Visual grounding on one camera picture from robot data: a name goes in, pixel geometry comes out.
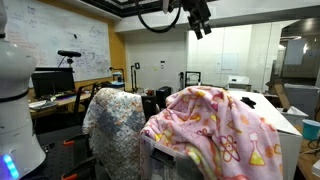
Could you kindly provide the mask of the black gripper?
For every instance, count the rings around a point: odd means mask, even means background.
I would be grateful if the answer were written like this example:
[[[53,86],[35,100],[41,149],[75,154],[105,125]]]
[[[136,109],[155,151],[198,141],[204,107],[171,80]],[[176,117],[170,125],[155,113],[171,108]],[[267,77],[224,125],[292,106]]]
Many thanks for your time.
[[[182,6],[184,11],[189,12],[189,25],[194,28],[197,40],[203,38],[200,26],[203,27],[205,35],[212,32],[209,24],[211,13],[206,0],[182,0]]]

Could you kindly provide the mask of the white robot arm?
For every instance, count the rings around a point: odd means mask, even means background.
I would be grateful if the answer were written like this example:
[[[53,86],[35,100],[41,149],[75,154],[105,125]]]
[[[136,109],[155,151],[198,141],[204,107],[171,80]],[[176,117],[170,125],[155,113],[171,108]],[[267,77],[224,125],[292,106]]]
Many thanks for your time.
[[[6,39],[7,14],[0,0],[0,180],[20,180],[39,167],[46,154],[28,105],[29,78],[36,60]]]

